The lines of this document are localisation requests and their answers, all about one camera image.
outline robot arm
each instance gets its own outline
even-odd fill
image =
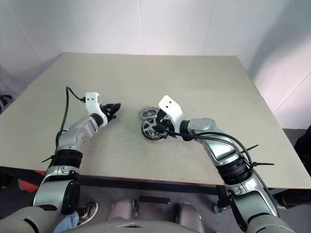
[[[34,197],[33,206],[16,211],[0,223],[1,232],[45,233],[53,230],[63,215],[78,207],[79,167],[88,141],[109,121],[121,104],[101,106],[96,92],[86,93],[86,116],[61,134],[58,147]]]
[[[227,134],[216,127],[214,120],[210,118],[187,120],[180,106],[169,96],[163,97],[159,107],[156,123],[162,130],[168,134],[170,132],[168,128],[164,129],[161,126],[162,120],[168,115],[174,128],[173,135],[185,141],[194,138],[187,135],[201,136],[195,140],[203,145],[228,188],[232,211],[243,231],[248,233],[293,232],[277,216],[274,203],[268,190],[264,188],[265,184],[260,176],[241,155]],[[204,134],[208,134],[209,138],[212,136],[211,140],[202,137]]]

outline white wall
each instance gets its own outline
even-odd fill
[[[237,55],[282,127],[311,124],[309,0],[0,1],[1,67],[20,92],[64,51]]]

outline person's leg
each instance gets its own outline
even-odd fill
[[[53,233],[60,233],[81,226],[89,222],[98,211],[97,202],[89,202],[73,214],[66,216],[54,229]]]
[[[54,229],[53,233],[64,232],[73,228],[76,228],[79,222],[78,212],[73,212],[71,215],[67,215]]]

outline gray floor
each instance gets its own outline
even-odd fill
[[[305,132],[305,130],[284,131],[292,144]],[[212,230],[221,233],[241,232],[230,209],[219,215],[212,213],[210,208],[217,201],[217,197],[211,195],[82,186],[80,203],[83,204],[92,200],[99,202],[99,212],[90,222],[97,223],[105,220],[111,205],[119,198],[133,197],[138,199],[140,195],[170,198],[170,204],[139,203],[140,218],[174,221],[178,204],[188,202],[198,209],[204,224],[208,225]],[[13,182],[7,189],[0,191],[0,218],[4,218],[17,209],[29,205],[32,197],[33,194],[20,191],[17,182]],[[311,232],[310,205],[281,210],[280,215],[297,233]]]

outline beige tabletop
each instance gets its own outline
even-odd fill
[[[189,118],[213,118],[251,150],[269,187],[310,188],[311,178],[264,99],[235,56],[144,56],[65,53],[0,116],[0,166],[46,170],[70,86],[80,97],[97,91],[121,103],[83,156],[81,174],[222,184],[203,147],[168,138],[147,141],[138,112],[168,94]],[[87,115],[70,96],[65,129]]]

